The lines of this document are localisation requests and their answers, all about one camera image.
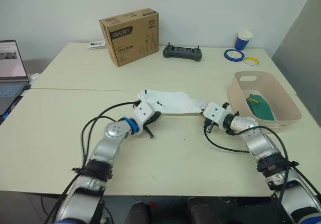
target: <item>robotic arm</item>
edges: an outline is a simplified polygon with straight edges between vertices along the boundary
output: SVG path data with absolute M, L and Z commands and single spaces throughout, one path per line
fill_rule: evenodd
M 228 103 L 219 106 L 213 102 L 207 105 L 203 111 L 206 131 L 210 132 L 213 126 L 218 126 L 229 135 L 240 133 L 255 158 L 257 170 L 263 173 L 268 187 L 274 191 L 272 197 L 276 201 L 281 196 L 284 182 L 287 182 L 280 208 L 289 222 L 306 224 L 321 221 L 320 202 L 297 171 L 290 168 L 289 161 L 281 155 L 273 141 L 260 129 L 242 132 L 258 126 L 257 121 L 250 117 L 240 117 L 238 113 L 233 114 L 226 110 L 227 106 Z M 56 224 L 102 222 L 102 197 L 105 185 L 112 177 L 112 167 L 120 144 L 130 135 L 140 134 L 143 130 L 152 137 L 145 126 L 159 114 L 160 112 L 155 112 L 148 103 L 141 102 L 130 118 L 122 118 L 106 126 L 103 139 L 95 147 L 88 163 L 79 172 L 79 177 L 61 204 L 56 215 Z
M 205 128 L 210 132 L 214 125 L 229 135 L 258 126 L 251 117 L 240 117 L 226 110 L 216 103 L 209 103 L 203 111 Z M 251 129 L 241 134 L 250 154 L 255 158 L 257 170 L 262 172 L 270 190 L 274 191 L 272 198 L 278 202 L 283 184 L 286 180 L 286 169 L 289 162 L 284 158 L 274 142 L 262 131 Z M 311 189 L 306 185 L 295 169 L 288 170 L 288 177 L 281 206 L 284 216 L 291 223 L 318 223 L 321 221 L 321 205 Z

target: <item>green cloth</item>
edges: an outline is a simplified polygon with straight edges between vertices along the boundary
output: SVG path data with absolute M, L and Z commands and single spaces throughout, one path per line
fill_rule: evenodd
M 269 104 L 260 95 L 252 95 L 246 99 L 252 113 L 262 120 L 274 120 Z

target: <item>laptop screen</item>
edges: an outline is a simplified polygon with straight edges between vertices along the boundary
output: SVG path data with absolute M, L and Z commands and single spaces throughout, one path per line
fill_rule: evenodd
M 23 79 L 27 74 L 23 66 L 17 43 L 0 41 L 0 80 Z

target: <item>white cloth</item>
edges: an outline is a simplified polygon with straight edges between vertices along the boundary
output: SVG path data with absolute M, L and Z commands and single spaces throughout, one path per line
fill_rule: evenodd
M 138 98 L 163 114 L 200 113 L 205 106 L 201 100 L 191 99 L 185 92 L 143 90 L 139 92 Z

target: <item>game controller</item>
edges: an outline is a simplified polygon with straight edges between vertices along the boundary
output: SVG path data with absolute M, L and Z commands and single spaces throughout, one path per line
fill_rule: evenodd
M 197 46 L 197 48 L 174 47 L 169 43 L 164 48 L 163 55 L 166 58 L 178 57 L 178 58 L 194 59 L 195 61 L 200 61 L 202 58 L 202 51 L 200 49 L 200 46 Z

